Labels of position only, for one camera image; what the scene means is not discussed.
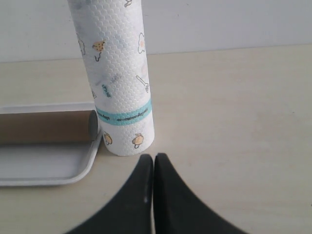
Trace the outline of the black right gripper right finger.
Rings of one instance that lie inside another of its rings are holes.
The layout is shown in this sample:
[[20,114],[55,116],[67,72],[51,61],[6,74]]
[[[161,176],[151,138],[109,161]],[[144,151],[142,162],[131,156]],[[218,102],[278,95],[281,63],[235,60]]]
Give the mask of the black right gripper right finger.
[[154,163],[154,221],[157,234],[244,234],[203,203],[165,153]]

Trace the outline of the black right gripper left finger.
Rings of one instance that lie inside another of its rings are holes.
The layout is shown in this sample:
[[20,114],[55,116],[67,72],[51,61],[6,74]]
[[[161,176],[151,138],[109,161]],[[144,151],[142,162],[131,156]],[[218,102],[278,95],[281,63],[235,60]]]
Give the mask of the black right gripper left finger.
[[150,234],[154,164],[143,154],[121,189],[69,234]]

